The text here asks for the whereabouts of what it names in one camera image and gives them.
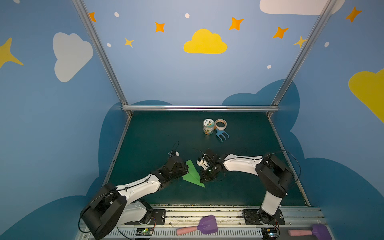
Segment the aluminium right corner post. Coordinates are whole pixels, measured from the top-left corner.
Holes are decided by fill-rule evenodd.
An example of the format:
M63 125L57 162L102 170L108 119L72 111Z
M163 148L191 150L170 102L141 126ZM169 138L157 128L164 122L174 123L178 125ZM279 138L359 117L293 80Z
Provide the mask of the aluminium right corner post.
M310 53L312 47L314 46L316 40L320 36L322 30L326 26L328 20L330 19L332 15L332 11L335 8L335 5L338 1L336 0L329 0L326 2L321 14L319 15L317 21L315 22L311 32L308 35L307 41L304 42L304 46L300 50L298 57L296 58L292 68L290 69L287 77L283 81L281 87L279 88L274 100L271 103L271 108L273 110L270 110L267 112L267 117L270 119L274 112L277 112L279 110L279 104L282 101L284 95L286 94L288 88L290 87L291 83L293 82L295 76L299 72L301 66L303 65L305 59L307 58L308 54Z

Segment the aluminium back frame rail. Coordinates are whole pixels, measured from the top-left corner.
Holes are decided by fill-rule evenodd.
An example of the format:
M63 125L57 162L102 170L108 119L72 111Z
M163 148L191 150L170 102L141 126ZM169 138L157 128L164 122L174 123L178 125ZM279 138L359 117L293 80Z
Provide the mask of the aluminium back frame rail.
M123 105L124 111L164 111L164 112L277 112L278 106L161 106Z

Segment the white tape roll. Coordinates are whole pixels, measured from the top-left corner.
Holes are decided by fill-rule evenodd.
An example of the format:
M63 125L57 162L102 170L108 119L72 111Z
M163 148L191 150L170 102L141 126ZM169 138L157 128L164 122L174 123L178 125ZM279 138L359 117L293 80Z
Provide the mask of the white tape roll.
M228 123L224 119L215 120L215 129L224 131L227 128Z

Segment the right green circuit board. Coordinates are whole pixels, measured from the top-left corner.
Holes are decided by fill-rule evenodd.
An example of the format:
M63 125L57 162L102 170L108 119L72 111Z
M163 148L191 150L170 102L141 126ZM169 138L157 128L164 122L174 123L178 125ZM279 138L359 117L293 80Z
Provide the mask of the right green circuit board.
M262 228L262 240L276 240L279 236L277 229Z

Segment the green square paper sheet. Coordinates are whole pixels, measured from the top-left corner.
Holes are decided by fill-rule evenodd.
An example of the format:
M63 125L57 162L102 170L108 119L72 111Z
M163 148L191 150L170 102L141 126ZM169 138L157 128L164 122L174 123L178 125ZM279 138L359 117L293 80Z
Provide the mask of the green square paper sheet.
M201 183L201 177L198 171L196 170L194 164L192 163L192 161L188 160L186 161L186 164L188 166L188 173L183 176L183 180L205 188L204 183Z

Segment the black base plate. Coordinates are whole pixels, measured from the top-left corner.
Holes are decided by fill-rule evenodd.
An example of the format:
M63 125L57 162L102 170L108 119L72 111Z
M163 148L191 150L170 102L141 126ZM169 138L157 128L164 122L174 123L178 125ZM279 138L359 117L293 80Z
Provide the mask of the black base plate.
M143 218L139 221L131 221L124 223L124 225L164 225L166 217L165 209L154 209L147 211L147 213L143 216Z
M269 215L262 209L246 209L242 212L247 225L285 225L282 211L278 209L274 215Z

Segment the aluminium left corner post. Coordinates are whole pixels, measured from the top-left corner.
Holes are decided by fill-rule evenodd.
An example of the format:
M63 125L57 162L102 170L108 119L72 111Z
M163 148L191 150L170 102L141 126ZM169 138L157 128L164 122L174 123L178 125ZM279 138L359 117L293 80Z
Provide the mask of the aluminium left corner post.
M97 31L94 27L94 24L93 24L93 21L91 20L91 17L89 15L89 12L87 10L87 7L84 3L84 1L81 1L81 0L73 0L72 1L82 22L83 22L83 25L84 27L86 28L87 30L87 33L93 43L93 46L105 68L105 71L111 81L111 84L122 104L122 107L124 107L125 105L128 105L128 102L127 102L127 99L124 95L124 92L122 90L122 87L118 81L118 78L113 70L113 67L108 59L108 56L106 54L106 51L101 43L101 40L97 34Z

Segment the blue garden hand rake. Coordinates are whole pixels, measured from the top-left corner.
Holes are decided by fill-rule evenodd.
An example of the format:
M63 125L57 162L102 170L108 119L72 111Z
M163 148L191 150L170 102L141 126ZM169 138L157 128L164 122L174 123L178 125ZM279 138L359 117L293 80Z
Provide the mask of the blue garden hand rake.
M216 136L221 142L226 141L230 138L229 134L226 131L218 129L216 129Z

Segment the left green circuit board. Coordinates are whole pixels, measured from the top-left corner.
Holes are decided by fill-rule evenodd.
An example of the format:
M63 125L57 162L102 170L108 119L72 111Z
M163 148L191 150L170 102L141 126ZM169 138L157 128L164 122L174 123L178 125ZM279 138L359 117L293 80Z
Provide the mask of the left green circuit board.
M154 230L148 228L137 228L135 236L136 237L151 237Z

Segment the aluminium corner post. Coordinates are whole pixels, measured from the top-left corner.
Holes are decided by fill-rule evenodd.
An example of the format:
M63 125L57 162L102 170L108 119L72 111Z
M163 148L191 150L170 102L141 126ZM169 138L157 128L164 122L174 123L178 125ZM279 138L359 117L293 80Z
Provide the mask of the aluminium corner post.
M300 50L298 57L296 58L292 68L290 69L287 77L283 81L281 87L279 88L274 100L271 103L271 108L273 110L270 110L267 112L267 117L270 119L274 112L277 112L279 110L279 104L282 101L284 95L286 94L288 88L290 87L291 83L293 82L295 76L299 72L301 66L303 65L305 59L307 58L308 54L310 53L312 47L314 46L316 40L320 36L322 30L326 26L328 20L330 19L332 15L332 11L335 8L335 5L338 1L336 0L329 0L326 2L321 14L319 15L317 21L315 22L311 32L308 35L307 41L304 42L304 46Z
M97 31L94 27L94 24L93 24L93 21L91 20L91 17L89 15L89 12L87 10L87 7L84 3L84 1L81 1L81 0L73 0L72 1L82 22L83 22L83 25L84 27L86 28L87 30L87 33L93 43L93 46L105 68L105 71L111 81L111 84L122 104L122 107L124 107L125 105L128 105L128 102L127 102L127 99L124 95L124 92L122 90L122 87L118 81L118 78L113 70L113 67L108 59L108 56L106 54L106 51L101 43L101 40L97 34Z

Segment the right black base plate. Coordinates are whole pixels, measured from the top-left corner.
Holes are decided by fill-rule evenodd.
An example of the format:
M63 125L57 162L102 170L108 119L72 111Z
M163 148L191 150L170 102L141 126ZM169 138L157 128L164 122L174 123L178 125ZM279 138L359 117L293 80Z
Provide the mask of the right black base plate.
M262 209L246 209L242 212L247 225L285 225L282 211L278 209L274 215L269 215Z

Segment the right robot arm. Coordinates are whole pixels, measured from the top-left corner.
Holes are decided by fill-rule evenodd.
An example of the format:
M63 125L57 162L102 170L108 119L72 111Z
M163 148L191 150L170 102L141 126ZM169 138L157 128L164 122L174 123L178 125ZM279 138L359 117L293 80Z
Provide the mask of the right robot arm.
M280 218L278 213L283 198L288 194L295 175L275 154L245 157L203 154L197 165L202 167L201 182L214 180L221 172L242 172L259 177L266 188L266 194L259 210L253 214L258 224L274 224Z

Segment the aluminium front rail base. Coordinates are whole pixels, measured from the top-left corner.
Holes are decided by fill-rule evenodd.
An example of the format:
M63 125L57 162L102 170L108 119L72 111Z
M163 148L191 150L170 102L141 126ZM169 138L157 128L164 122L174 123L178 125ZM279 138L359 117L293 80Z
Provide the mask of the aluminium front rail base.
M332 240L320 210L281 207L271 221L257 216L257 206L145 205L123 212L124 222L94 232L79 224L78 240Z

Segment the green circuit board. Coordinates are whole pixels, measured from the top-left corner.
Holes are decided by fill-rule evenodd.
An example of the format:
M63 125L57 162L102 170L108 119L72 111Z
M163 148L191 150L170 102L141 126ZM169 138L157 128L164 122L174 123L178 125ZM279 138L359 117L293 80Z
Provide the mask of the green circuit board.
M154 230L148 228L137 228L135 236L136 237L151 237Z
M276 240L279 236L277 229L262 228L262 240Z

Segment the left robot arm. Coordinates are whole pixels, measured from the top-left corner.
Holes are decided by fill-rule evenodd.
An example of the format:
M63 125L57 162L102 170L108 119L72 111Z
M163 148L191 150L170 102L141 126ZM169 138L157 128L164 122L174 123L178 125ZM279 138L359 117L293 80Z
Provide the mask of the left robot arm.
M188 168L178 155L172 155L164 166L140 180L119 186L108 183L81 211L80 217L96 240L107 236L118 225L146 225L152 221L153 208L142 197L188 174Z

